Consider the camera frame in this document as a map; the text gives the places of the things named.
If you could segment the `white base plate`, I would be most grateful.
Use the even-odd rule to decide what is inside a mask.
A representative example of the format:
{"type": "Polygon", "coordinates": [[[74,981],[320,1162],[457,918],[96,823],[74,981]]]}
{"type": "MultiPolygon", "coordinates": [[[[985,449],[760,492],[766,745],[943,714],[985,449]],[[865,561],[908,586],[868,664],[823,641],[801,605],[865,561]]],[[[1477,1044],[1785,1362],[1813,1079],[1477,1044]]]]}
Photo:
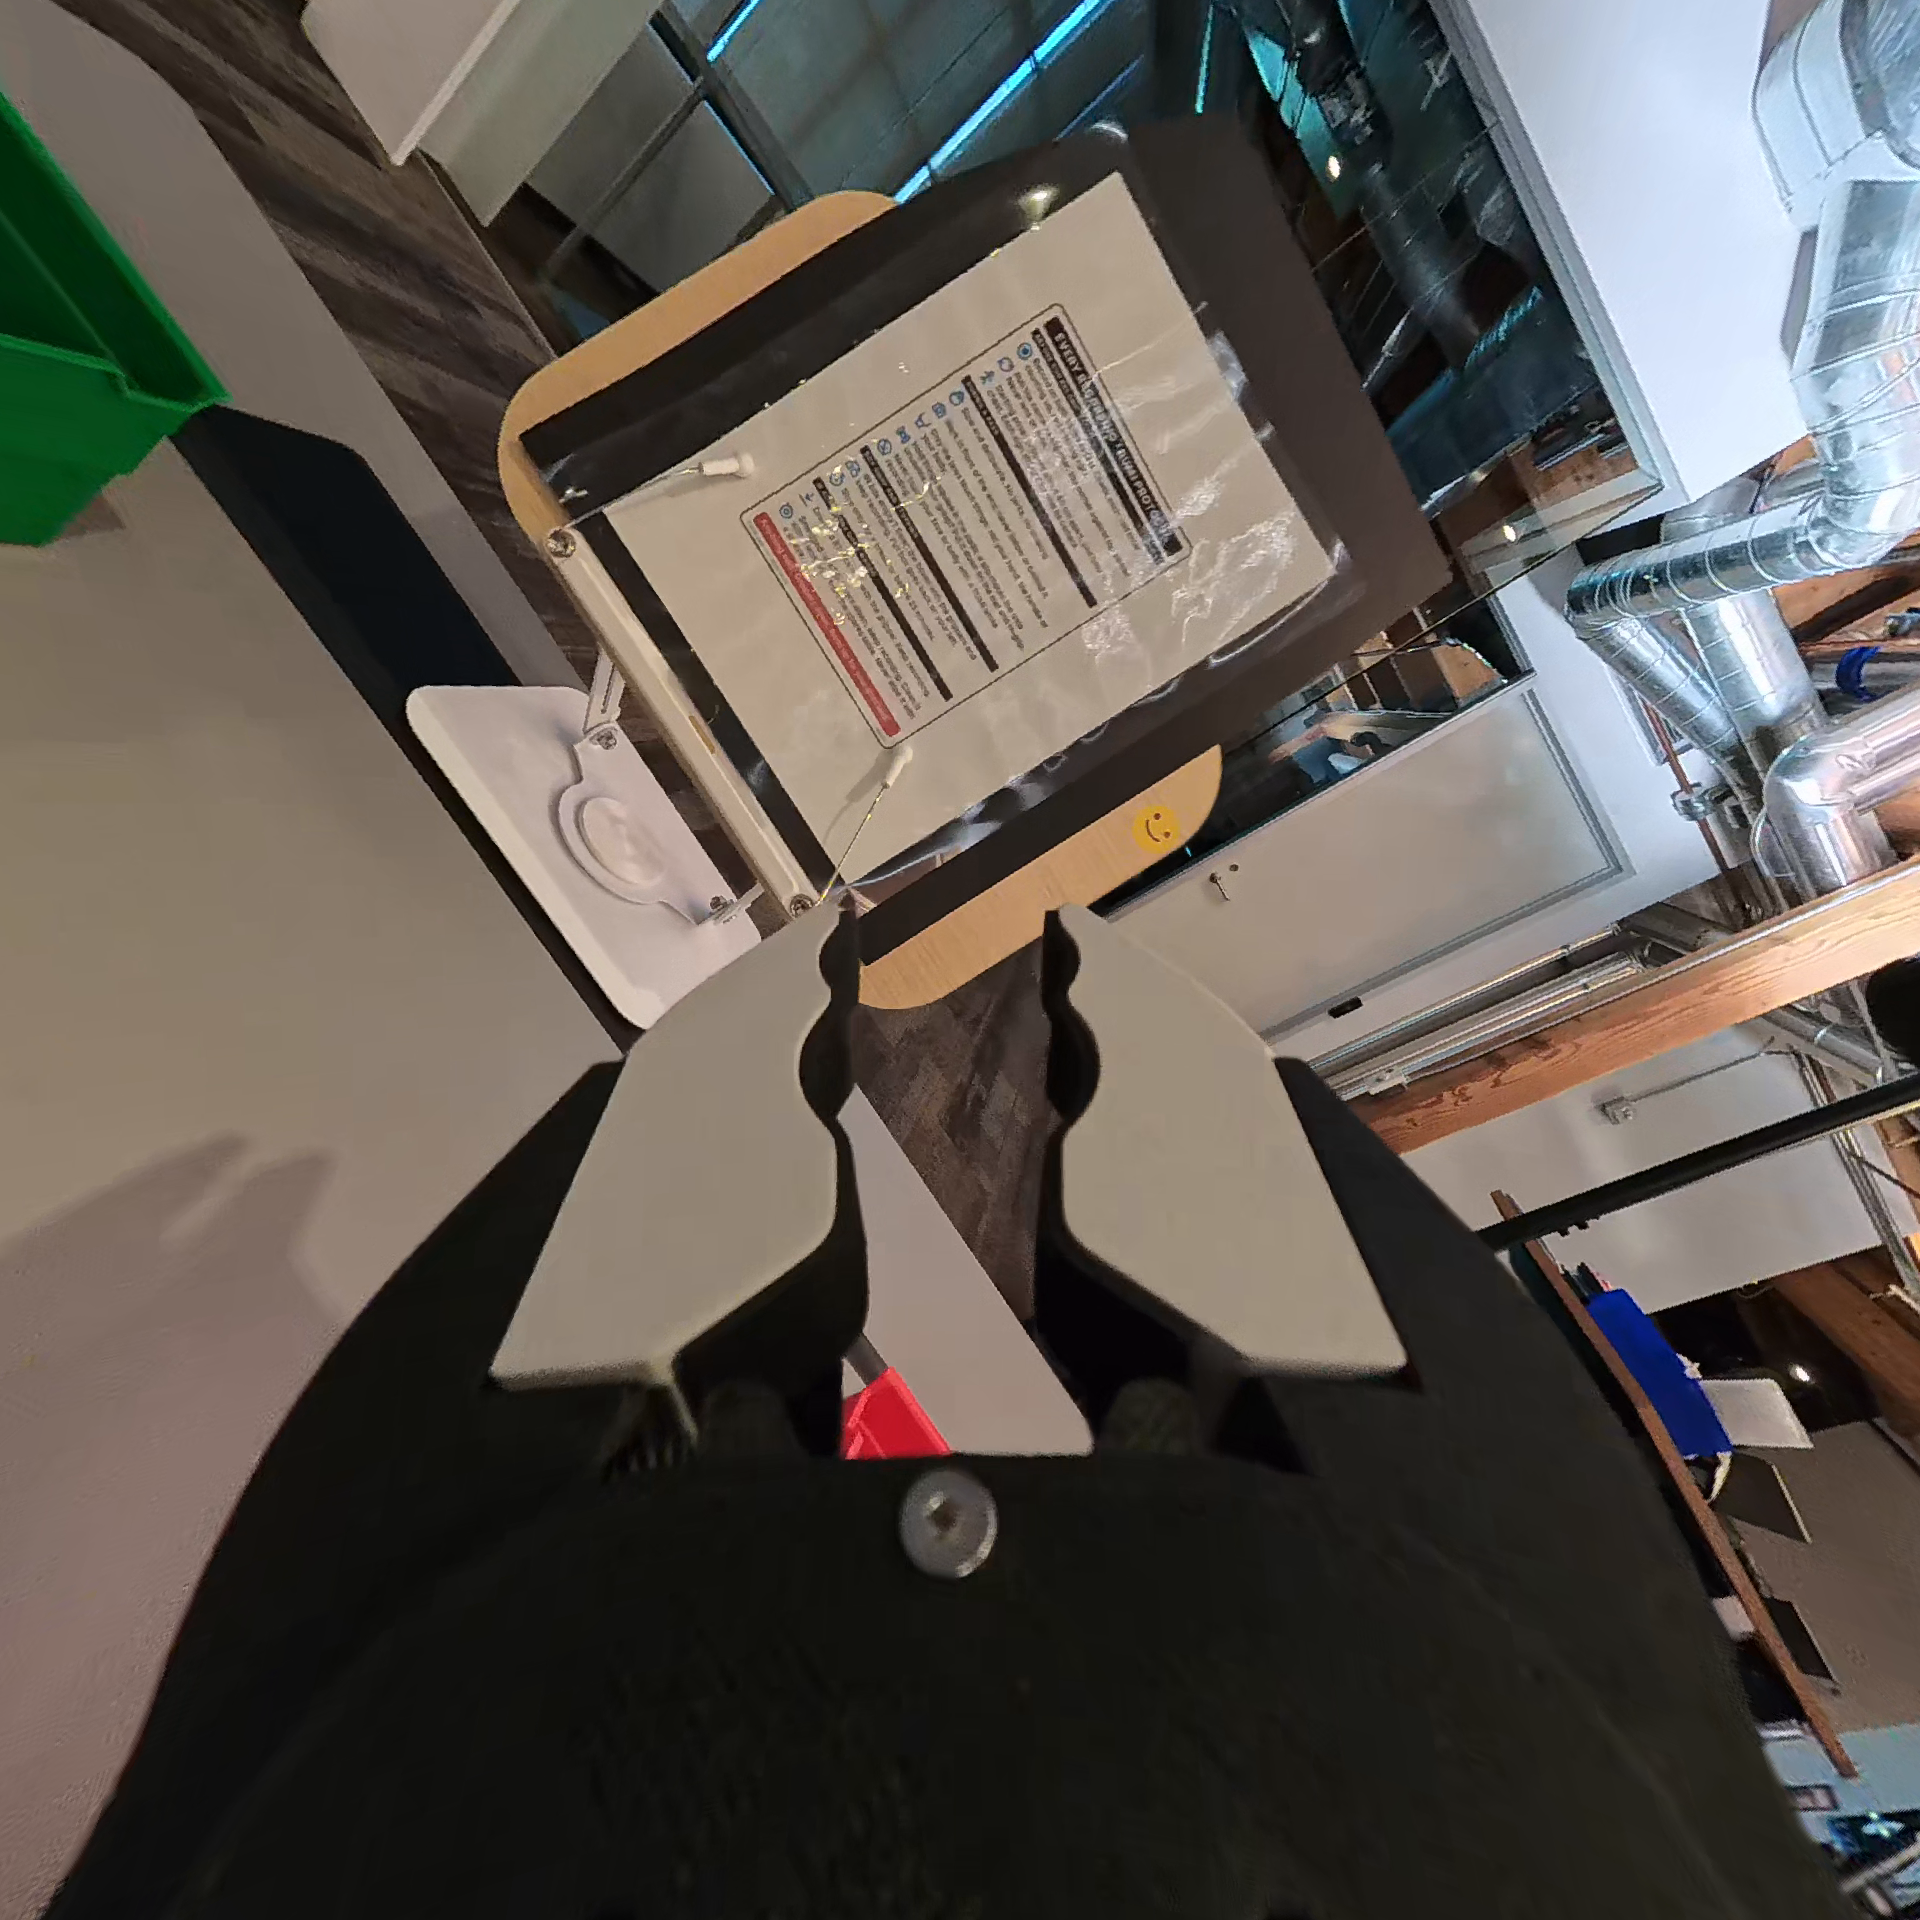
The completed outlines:
{"type": "Polygon", "coordinates": [[[633,1026],[760,934],[695,829],[576,688],[428,685],[406,724],[526,894],[633,1026]]]}

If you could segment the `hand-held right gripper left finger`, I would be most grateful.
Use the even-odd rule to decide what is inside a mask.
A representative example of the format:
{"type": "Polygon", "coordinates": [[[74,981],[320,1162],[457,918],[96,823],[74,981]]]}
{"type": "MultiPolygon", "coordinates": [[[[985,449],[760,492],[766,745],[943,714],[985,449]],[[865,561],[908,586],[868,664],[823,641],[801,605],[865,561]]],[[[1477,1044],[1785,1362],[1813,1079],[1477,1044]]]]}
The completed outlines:
{"type": "Polygon", "coordinates": [[[693,1416],[725,1384],[836,1437],[868,1246],[842,1109],[856,916],[816,905],[628,1052],[488,1374],[642,1384],[693,1416]]]}

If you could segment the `black pole stand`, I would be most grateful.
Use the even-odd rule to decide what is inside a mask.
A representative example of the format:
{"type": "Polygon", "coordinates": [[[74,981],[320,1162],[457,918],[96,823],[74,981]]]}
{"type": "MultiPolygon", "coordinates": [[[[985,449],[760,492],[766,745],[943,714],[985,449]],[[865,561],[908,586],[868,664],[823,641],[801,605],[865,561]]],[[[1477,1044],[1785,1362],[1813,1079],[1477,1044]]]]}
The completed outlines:
{"type": "Polygon", "coordinates": [[[1727,1169],[1773,1159],[1798,1150],[1800,1145],[1824,1143],[1850,1133],[1872,1119],[1902,1118],[1916,1112],[1916,1109],[1917,1071],[1908,1071],[1898,1079],[1885,1080],[1882,1085],[1837,1097],[1824,1105],[1697,1148],[1695,1151],[1669,1159],[1655,1167],[1642,1167],[1622,1174],[1615,1181],[1573,1193],[1558,1202],[1549,1202],[1546,1206],[1503,1216],[1486,1229],[1478,1229],[1478,1241],[1492,1253],[1503,1253],[1512,1246],[1522,1246],[1525,1241],[1541,1241],[1564,1231],[1582,1231],[1596,1221],[1638,1208],[1671,1193],[1716,1178],[1727,1169]]]}

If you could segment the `blue plastic bin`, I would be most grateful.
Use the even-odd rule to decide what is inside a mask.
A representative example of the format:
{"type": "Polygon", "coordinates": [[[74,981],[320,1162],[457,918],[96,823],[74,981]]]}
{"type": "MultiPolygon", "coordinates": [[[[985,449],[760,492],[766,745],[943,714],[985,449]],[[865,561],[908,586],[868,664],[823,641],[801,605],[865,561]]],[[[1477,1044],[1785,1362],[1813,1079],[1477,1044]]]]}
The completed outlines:
{"type": "Polygon", "coordinates": [[[1599,1289],[1586,1301],[1596,1330],[1621,1358],[1632,1382],[1658,1416],[1681,1457],[1718,1457],[1734,1452],[1713,1402],[1688,1362],[1669,1336],[1618,1289],[1599,1289]]]}

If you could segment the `green plastic bin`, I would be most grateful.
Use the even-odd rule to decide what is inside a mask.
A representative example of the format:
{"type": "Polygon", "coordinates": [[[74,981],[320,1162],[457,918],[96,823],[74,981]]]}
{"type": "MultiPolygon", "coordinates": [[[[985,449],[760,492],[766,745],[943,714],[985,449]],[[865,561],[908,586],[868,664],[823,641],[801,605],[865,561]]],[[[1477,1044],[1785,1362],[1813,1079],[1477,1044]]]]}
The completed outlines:
{"type": "Polygon", "coordinates": [[[1,542],[54,542],[229,390],[1,101],[1,542]]]}

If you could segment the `wooden post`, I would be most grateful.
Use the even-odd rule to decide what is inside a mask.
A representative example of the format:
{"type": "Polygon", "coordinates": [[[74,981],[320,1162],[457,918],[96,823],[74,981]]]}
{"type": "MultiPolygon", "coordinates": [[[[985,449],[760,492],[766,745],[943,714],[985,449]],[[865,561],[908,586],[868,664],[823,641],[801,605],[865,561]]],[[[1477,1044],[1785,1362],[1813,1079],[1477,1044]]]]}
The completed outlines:
{"type": "Polygon", "coordinates": [[[1912,958],[1916,948],[1917,860],[1908,857],[1836,895],[1646,972],[1533,1036],[1501,1042],[1409,1087],[1360,1095],[1351,1110],[1407,1153],[1844,988],[1912,958]]]}

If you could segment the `wooden desk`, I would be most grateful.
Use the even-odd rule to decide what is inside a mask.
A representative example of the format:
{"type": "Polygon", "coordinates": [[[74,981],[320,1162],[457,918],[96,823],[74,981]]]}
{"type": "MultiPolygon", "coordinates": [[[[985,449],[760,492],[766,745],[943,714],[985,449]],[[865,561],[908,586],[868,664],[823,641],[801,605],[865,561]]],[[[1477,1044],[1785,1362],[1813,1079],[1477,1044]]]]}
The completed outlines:
{"type": "Polygon", "coordinates": [[[1792,1701],[1792,1712],[1785,1720],[1792,1727],[1792,1737],[1813,1738],[1841,1781],[1857,1781],[1857,1764],[1846,1753],[1832,1717],[1814,1694],[1810,1677],[1782,1641],[1750,1565],[1701,1493],[1688,1462],[1673,1445],[1671,1430],[1640,1381],[1633,1378],[1615,1344],[1598,1327],[1590,1309],[1577,1296],[1568,1271],[1541,1238],[1514,1238],[1496,1246],[1496,1250],[1514,1265],[1519,1285],[1536,1280],[1533,1290],[1544,1289],[1544,1298],[1552,1301],[1554,1312],[1565,1321],[1575,1348],[1590,1358],[1590,1364],[1599,1367],[1599,1378],[1607,1381],[1604,1394],[1608,1402],[1615,1405],[1640,1452],[1656,1462],[1655,1477],[1674,1524],[1681,1528],[1695,1560],[1710,1568],[1706,1588],[1716,1605],[1721,1626],[1737,1646],[1750,1646],[1756,1649],[1750,1654],[1752,1661],[1762,1664],[1770,1673],[1776,1688],[1792,1701]]]}

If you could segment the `acrylic instruction sign holder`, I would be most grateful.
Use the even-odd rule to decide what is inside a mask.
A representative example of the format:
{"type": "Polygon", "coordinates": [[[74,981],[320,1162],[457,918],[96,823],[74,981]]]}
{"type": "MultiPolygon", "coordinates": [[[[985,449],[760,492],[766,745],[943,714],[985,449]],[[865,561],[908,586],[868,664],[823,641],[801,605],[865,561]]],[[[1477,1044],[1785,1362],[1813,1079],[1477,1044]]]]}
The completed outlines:
{"type": "Polygon", "coordinates": [[[1449,585],[1230,118],[833,194],[533,377],[513,512],[776,905],[912,942],[1449,585]]]}

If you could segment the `rounded wooden board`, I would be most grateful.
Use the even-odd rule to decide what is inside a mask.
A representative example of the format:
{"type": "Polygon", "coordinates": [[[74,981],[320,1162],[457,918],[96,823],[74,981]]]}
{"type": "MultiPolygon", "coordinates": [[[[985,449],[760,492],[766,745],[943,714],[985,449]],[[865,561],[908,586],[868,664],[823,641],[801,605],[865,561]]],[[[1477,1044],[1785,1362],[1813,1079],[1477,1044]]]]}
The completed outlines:
{"type": "MultiPolygon", "coordinates": [[[[689,695],[666,685],[665,661],[636,615],[615,615],[601,566],[588,561],[582,542],[564,530],[556,504],[520,441],[535,425],[615,386],[710,333],[725,314],[800,272],[860,226],[895,213],[870,190],[836,190],[759,228],[710,265],[658,298],[598,328],[584,342],[529,374],[503,416],[496,465],[503,495],[519,527],[541,549],[566,598],[588,618],[598,647],[593,682],[630,695],[703,794],[729,844],[748,860],[754,880],[775,889],[785,918],[809,911],[816,894],[801,890],[800,865],[773,849],[770,825],[754,813],[742,774],[725,766],[713,727],[693,710],[689,695]]],[[[1141,849],[1130,815],[1141,804],[1169,804],[1184,821],[1184,844],[1208,815],[1222,777],[1222,749],[1205,746],[1176,770],[1144,778],[1144,749],[1130,749],[1119,772],[1119,797],[1077,825],[1041,826],[1041,848],[993,882],[964,880],[961,898],[897,948],[865,958],[860,996],[881,1009],[905,1009],[943,999],[1039,934],[1054,905],[1089,905],[1160,857],[1141,849]]]]}

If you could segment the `dark desk inset panel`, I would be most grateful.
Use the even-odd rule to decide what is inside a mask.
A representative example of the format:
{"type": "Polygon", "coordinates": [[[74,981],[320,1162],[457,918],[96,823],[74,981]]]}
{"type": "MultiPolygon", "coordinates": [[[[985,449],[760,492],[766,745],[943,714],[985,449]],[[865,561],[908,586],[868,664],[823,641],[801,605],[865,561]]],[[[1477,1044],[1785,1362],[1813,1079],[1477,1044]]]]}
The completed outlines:
{"type": "Polygon", "coordinates": [[[418,688],[516,682],[356,449],[231,404],[186,418],[176,447],[386,729],[418,688]]]}

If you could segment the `silver air ducts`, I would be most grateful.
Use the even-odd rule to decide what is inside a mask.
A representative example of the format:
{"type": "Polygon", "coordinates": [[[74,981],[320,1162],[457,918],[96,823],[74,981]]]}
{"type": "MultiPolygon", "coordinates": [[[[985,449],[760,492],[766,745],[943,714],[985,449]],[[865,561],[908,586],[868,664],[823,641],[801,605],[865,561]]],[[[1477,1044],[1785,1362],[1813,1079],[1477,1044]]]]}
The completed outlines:
{"type": "Polygon", "coordinates": [[[1813,458],[1583,566],[1565,618],[1743,790],[1756,849],[1806,898],[1893,861],[1879,804],[1916,778],[1916,688],[1836,722],[1776,591],[1885,561],[1917,522],[1917,7],[1828,2],[1767,54],[1756,118],[1810,238],[1792,390],[1813,458]]]}

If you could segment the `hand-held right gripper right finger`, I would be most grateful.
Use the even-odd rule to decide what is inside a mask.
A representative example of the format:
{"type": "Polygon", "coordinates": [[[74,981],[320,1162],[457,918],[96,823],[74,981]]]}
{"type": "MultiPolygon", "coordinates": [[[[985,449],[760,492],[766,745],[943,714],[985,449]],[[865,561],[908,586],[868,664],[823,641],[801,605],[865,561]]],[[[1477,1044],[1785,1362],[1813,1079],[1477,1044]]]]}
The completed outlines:
{"type": "Polygon", "coordinates": [[[1047,918],[1062,1250],[1260,1374],[1386,1378],[1407,1354],[1257,1031],[1069,903],[1047,918]]]}

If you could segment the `red plastic bin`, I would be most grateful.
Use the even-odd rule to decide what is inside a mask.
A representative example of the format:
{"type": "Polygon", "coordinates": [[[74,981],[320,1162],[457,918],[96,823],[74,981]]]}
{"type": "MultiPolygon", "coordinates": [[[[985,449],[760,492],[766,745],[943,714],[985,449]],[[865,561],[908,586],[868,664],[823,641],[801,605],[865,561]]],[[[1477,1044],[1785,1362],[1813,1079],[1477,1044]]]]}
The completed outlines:
{"type": "Polygon", "coordinates": [[[842,1460],[935,1457],[953,1448],[895,1367],[842,1397],[839,1455],[842,1460]]]}

